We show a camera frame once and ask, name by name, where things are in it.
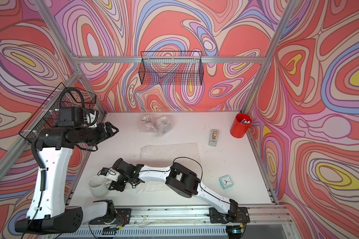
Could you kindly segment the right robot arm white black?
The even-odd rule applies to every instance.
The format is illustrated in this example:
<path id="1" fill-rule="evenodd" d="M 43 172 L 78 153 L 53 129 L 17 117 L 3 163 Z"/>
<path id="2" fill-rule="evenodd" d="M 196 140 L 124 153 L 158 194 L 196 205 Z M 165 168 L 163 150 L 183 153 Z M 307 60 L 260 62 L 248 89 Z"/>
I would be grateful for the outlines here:
<path id="1" fill-rule="evenodd" d="M 211 223 L 250 222 L 246 208 L 239 207 L 235 200 L 223 197 L 206 187 L 202 182 L 202 176 L 198 176 L 175 159 L 171 166 L 151 167 L 143 164 L 132 165 L 119 158 L 103 175 L 110 181 L 108 189 L 111 191 L 123 192 L 127 184 L 136 188 L 142 183 L 160 182 L 182 197 L 196 197 L 211 206 Z"/>

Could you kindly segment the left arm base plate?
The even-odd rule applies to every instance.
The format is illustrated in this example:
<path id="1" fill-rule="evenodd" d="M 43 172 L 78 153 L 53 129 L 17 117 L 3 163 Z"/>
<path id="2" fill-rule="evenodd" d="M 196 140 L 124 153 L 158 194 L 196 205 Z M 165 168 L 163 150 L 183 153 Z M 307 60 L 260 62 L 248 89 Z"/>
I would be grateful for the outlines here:
<path id="1" fill-rule="evenodd" d="M 107 214 L 103 217 L 93 219 L 89 222 L 92 225 L 116 225 L 125 226 L 131 220 L 131 208 L 116 208 L 115 213 Z"/>

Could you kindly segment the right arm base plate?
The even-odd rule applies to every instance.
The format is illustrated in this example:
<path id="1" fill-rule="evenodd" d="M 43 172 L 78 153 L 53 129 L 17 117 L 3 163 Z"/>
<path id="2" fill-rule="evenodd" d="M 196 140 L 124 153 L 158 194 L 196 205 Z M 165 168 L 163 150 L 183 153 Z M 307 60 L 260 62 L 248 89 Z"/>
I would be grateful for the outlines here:
<path id="1" fill-rule="evenodd" d="M 222 214 L 215 208 L 209 208 L 207 216 L 212 224 L 250 223 L 250 217 L 246 207 L 238 207 L 235 212 L 229 212 L 227 214 Z"/>

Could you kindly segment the bubble wrap sheet around mug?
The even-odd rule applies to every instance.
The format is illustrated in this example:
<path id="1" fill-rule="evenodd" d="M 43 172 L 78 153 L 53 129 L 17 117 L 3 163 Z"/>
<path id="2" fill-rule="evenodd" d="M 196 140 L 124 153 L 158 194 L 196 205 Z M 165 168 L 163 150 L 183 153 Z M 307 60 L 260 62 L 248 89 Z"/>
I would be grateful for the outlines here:
<path id="1" fill-rule="evenodd" d="M 157 132 L 155 118 L 152 115 L 144 115 L 139 121 L 139 130 L 145 133 Z"/>

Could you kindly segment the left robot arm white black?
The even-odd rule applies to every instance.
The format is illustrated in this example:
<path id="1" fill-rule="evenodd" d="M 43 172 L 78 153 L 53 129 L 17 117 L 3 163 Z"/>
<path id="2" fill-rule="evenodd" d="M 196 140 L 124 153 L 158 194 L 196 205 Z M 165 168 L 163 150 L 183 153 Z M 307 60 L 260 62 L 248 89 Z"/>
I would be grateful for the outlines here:
<path id="1" fill-rule="evenodd" d="M 110 122 L 95 127 L 58 123 L 43 129 L 31 147 L 38 164 L 33 200 L 25 219 L 16 221 L 15 231 L 22 235 L 64 234 L 74 233 L 83 223 L 95 219 L 114 222 L 117 216 L 112 200 L 66 207 L 64 190 L 73 150 L 81 143 L 97 148 L 118 132 Z"/>

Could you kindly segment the bubble wrap sheet stack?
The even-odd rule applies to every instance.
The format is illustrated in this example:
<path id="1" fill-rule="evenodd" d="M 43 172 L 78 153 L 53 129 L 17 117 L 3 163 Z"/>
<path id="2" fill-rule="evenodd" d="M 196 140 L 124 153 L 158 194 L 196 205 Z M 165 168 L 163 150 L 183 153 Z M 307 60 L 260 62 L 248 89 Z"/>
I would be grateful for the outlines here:
<path id="1" fill-rule="evenodd" d="M 201 159 L 198 144 L 195 142 L 147 145 L 141 148 L 138 163 L 151 167 L 167 167 L 179 163 L 201 176 Z"/>

